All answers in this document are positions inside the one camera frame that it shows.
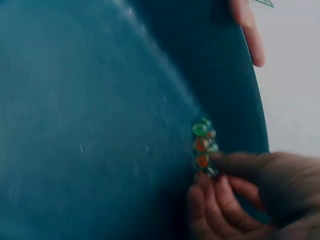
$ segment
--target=beaded bracelet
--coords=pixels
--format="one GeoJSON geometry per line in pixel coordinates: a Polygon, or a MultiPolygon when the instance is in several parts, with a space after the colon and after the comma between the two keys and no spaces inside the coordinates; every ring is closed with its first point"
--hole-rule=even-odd
{"type": "Polygon", "coordinates": [[[206,118],[200,118],[193,126],[193,149],[195,153],[195,178],[200,175],[215,177],[218,175],[217,169],[210,162],[210,153],[218,152],[219,147],[215,142],[216,131],[212,128],[212,122],[206,118]]]}

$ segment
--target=orange bead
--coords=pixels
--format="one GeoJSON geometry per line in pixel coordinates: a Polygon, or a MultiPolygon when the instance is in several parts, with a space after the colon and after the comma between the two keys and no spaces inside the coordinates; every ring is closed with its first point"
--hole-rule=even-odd
{"type": "Polygon", "coordinates": [[[205,152],[210,146],[210,141],[204,137],[195,140],[195,149],[199,152],[205,152]]]}
{"type": "Polygon", "coordinates": [[[208,132],[206,134],[206,137],[207,138],[211,138],[211,139],[215,138],[216,137],[216,131],[215,130],[211,130],[210,132],[208,132]]]}
{"type": "Polygon", "coordinates": [[[202,167],[206,168],[209,165],[209,156],[208,155],[200,155],[196,158],[196,163],[202,167]]]}

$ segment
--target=hand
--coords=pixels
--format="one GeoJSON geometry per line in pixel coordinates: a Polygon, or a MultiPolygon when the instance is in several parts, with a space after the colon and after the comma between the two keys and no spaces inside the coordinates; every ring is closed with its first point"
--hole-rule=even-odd
{"type": "Polygon", "coordinates": [[[242,27],[253,64],[257,67],[264,66],[266,63],[264,47],[249,0],[228,0],[228,4],[234,20],[242,27]]]}
{"type": "Polygon", "coordinates": [[[211,161],[229,177],[202,176],[190,187],[189,225],[195,239],[319,239],[320,159],[236,153],[214,154],[211,161]],[[252,219],[232,190],[266,211],[276,227],[252,219]]]}

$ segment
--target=teal velvet surface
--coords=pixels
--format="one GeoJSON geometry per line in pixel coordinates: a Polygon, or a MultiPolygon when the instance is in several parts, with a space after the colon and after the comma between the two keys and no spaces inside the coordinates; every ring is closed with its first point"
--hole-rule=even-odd
{"type": "Polygon", "coordinates": [[[2,0],[0,238],[186,238],[201,114],[268,151],[225,1],[2,0]]]}

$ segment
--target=glass bead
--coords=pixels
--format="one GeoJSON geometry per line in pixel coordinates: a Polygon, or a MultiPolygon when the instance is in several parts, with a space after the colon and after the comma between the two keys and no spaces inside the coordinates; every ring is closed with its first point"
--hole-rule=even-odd
{"type": "Polygon", "coordinates": [[[199,121],[197,121],[192,126],[192,132],[196,136],[206,136],[208,131],[210,131],[211,127],[212,127],[211,121],[205,117],[202,117],[202,118],[200,118],[199,121]]]}
{"type": "Polygon", "coordinates": [[[214,129],[211,129],[207,134],[207,138],[214,139],[216,137],[216,131],[214,129]]]}
{"type": "Polygon", "coordinates": [[[205,152],[212,145],[212,141],[205,137],[199,137],[195,140],[194,148],[199,152],[205,152]]]}
{"type": "Polygon", "coordinates": [[[213,143],[208,149],[207,152],[218,152],[219,151],[219,146],[216,143],[213,143]]]}
{"type": "Polygon", "coordinates": [[[208,132],[208,126],[202,123],[196,123],[192,126],[192,132],[196,136],[205,136],[208,132]]]}
{"type": "Polygon", "coordinates": [[[199,155],[196,158],[196,163],[201,167],[201,168],[207,168],[209,165],[209,155],[199,155]]]}
{"type": "Polygon", "coordinates": [[[206,175],[208,176],[208,177],[215,177],[215,176],[217,176],[218,175],[218,171],[216,170],[216,169],[214,169],[214,168],[212,168],[212,167],[208,167],[207,169],[206,169],[206,175]]]}

